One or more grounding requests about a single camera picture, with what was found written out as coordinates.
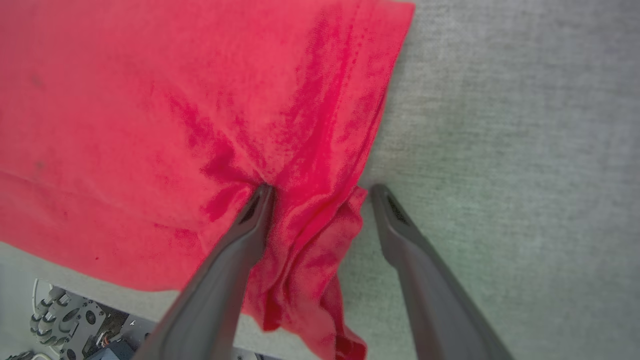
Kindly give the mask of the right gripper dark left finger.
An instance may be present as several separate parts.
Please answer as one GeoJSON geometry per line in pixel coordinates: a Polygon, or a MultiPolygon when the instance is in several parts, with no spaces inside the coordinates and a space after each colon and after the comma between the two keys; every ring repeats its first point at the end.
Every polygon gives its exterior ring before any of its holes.
{"type": "Polygon", "coordinates": [[[202,262],[135,360],[228,360],[253,266],[262,258],[275,190],[260,185],[202,262]]]}

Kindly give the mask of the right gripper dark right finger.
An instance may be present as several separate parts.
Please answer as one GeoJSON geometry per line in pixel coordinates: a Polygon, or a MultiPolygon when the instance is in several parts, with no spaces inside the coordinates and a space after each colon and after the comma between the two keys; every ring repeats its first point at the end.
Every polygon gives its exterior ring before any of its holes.
{"type": "Polygon", "coordinates": [[[382,254],[396,270],[419,360],[511,360],[482,312],[384,184],[370,191],[382,254]]]}

